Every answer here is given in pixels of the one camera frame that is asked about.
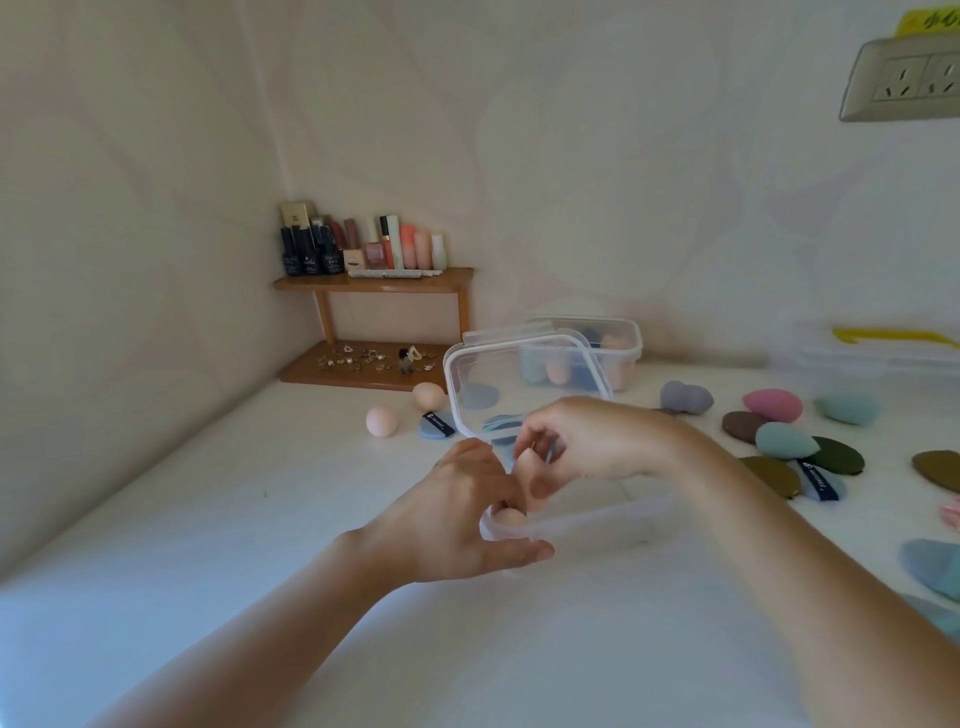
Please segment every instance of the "yellow sticker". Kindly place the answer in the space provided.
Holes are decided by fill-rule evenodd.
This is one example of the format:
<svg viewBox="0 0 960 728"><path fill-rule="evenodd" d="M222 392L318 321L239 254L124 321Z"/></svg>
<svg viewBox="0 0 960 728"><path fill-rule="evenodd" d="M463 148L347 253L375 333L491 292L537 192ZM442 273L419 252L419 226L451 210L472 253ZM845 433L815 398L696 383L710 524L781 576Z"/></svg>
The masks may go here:
<svg viewBox="0 0 960 728"><path fill-rule="evenodd" d="M919 36L924 33L960 31L960 5L907 11L900 19L894 37Z"/></svg>

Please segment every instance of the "yellow handle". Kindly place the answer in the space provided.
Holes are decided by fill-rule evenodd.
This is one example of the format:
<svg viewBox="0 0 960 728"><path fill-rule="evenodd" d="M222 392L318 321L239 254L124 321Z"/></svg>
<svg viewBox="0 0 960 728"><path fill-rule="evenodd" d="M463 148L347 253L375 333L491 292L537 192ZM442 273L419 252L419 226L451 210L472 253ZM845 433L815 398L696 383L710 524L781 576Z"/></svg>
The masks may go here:
<svg viewBox="0 0 960 728"><path fill-rule="evenodd" d="M936 331L911 331L905 328L835 328L833 335L844 344L858 344L860 339L886 341L927 341L960 349L960 344Z"/></svg>

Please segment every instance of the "electrical outlet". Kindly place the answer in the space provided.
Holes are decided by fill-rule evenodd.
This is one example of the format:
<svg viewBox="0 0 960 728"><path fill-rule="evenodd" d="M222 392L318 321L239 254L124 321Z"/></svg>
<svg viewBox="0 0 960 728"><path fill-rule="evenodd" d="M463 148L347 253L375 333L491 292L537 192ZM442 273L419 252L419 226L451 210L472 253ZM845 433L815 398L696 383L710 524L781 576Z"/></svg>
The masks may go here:
<svg viewBox="0 0 960 728"><path fill-rule="evenodd" d="M932 56L920 84L920 96L956 96L960 94L960 54Z"/></svg>
<svg viewBox="0 0 960 728"><path fill-rule="evenodd" d="M960 116L960 33L871 40L853 65L841 121Z"/></svg>
<svg viewBox="0 0 960 728"><path fill-rule="evenodd" d="M880 83L874 91L874 101L898 101L916 96L927 61L928 56L884 61L880 67Z"/></svg>

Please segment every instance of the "outlet cover plate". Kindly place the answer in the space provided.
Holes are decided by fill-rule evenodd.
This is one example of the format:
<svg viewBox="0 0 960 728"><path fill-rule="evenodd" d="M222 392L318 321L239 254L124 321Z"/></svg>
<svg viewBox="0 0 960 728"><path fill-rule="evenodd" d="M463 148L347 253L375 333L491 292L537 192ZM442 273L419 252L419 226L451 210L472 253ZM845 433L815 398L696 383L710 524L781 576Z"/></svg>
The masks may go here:
<svg viewBox="0 0 960 728"><path fill-rule="evenodd" d="M960 116L960 94L930 93L934 76L943 73L945 56L960 54L960 33L940 33L928 36L906 36L871 40L856 57L840 121L901 121L909 119L944 119ZM913 74L922 66L918 92L913 89L902 98L902 87L888 97L886 85L897 79L888 76L902 67Z"/></svg>

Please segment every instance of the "wooden shelf leg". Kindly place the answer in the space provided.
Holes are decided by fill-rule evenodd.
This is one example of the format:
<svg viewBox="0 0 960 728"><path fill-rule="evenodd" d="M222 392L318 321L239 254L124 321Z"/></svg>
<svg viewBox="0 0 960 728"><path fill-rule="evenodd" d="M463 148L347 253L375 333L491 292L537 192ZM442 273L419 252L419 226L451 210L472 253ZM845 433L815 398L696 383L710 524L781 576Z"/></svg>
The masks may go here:
<svg viewBox="0 0 960 728"><path fill-rule="evenodd" d="M333 317L330 316L330 306L326 302L326 293L317 291L314 294L317 297L317 307L320 309L320 323L324 325L324 336L327 344L335 344L337 333L333 330Z"/></svg>
<svg viewBox="0 0 960 728"><path fill-rule="evenodd" d="M470 299L465 286L457 289L457 308L460 310L460 340L463 341L464 334L470 330Z"/></svg>

